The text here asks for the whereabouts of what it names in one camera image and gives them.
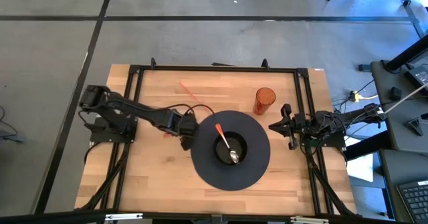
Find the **wooden tabletop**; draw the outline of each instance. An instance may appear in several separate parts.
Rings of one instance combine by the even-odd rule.
[[[123,94],[129,65],[112,65],[107,86]],[[332,110],[323,70],[309,69],[317,110]],[[249,72],[144,71],[139,102],[163,107],[177,103],[198,104],[178,84],[181,81],[202,103],[214,111],[237,110],[255,118],[270,139],[269,166],[262,178],[241,191],[222,191],[204,182],[196,173],[190,151],[183,151],[178,138],[165,137],[147,121],[138,123],[136,139],[130,147],[120,211],[168,213],[224,213],[258,215],[313,215],[312,195],[305,156],[288,150],[288,138],[268,129],[282,119],[284,103],[298,112],[292,74]],[[308,110],[303,79],[300,81]],[[255,93],[271,88],[276,101],[264,115],[252,112]],[[198,122],[206,118],[206,109],[195,110]],[[76,207],[86,204],[105,179],[112,144],[102,143],[92,150],[80,183]],[[329,183],[346,206],[355,211],[354,199],[343,156],[334,148],[323,148]],[[110,191],[112,206],[115,184]],[[318,183],[321,209],[326,212],[322,187]]]

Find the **gray floor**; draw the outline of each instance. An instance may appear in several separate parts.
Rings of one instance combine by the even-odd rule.
[[[97,15],[102,1],[0,0],[0,15]],[[406,12],[399,0],[111,0],[107,15],[352,17]],[[0,106],[7,113],[4,121],[27,138],[25,144],[0,145],[2,216],[30,212],[94,24],[0,21]],[[393,58],[417,40],[409,23],[105,22],[86,84],[105,84],[110,64],[148,64],[151,57],[158,64],[237,66],[259,66],[267,58],[271,66],[324,68],[337,100],[372,80],[370,73],[356,70],[358,64]],[[362,95],[375,93],[370,85]],[[347,110],[367,103],[349,104]],[[371,126],[360,134],[378,131]],[[75,119],[47,211],[72,210],[88,137]],[[362,203],[357,203],[358,212],[371,215],[364,195],[354,193]]]

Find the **table leg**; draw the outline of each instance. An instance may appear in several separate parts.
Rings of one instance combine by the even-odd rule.
[[[387,188],[382,189],[383,199],[385,200],[385,206],[387,207],[387,215],[389,219],[395,219],[393,204],[391,203],[391,198],[389,197],[389,192]]]
[[[350,161],[380,149],[391,149],[388,130],[346,147],[343,153],[346,159]]]

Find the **orange cup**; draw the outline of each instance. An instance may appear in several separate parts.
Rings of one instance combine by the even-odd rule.
[[[275,92],[269,88],[261,88],[255,93],[254,114],[262,115],[276,100]]]

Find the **black clamp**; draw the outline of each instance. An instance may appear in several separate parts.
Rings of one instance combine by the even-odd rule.
[[[156,67],[156,65],[157,65],[156,60],[154,60],[154,58],[152,58],[150,60],[150,69],[154,70],[154,68]]]
[[[294,128],[290,127],[295,123],[295,121],[292,122],[292,119],[290,117],[291,113],[292,113],[292,107],[289,104],[284,104],[281,108],[282,120],[269,125],[269,129],[282,134],[282,136],[284,137],[289,136],[290,142],[288,143],[288,148],[290,150],[294,150],[298,147],[298,143],[296,138],[294,137],[294,131],[293,131]],[[295,117],[294,119],[297,119],[299,123],[298,124],[299,127],[302,127],[306,122],[306,120],[304,119],[304,115],[302,116],[300,114],[297,114],[296,116],[297,118]]]
[[[262,63],[261,63],[261,66],[262,66],[263,68],[265,68],[265,69],[266,69],[266,71],[269,71],[269,70],[270,70],[270,67],[269,67],[269,64],[268,64],[267,59],[263,59],[263,61],[262,61]]]
[[[309,78],[309,71],[307,68],[297,68],[296,71],[304,78]]]
[[[129,74],[137,74],[140,71],[141,66],[132,64],[129,66]]]

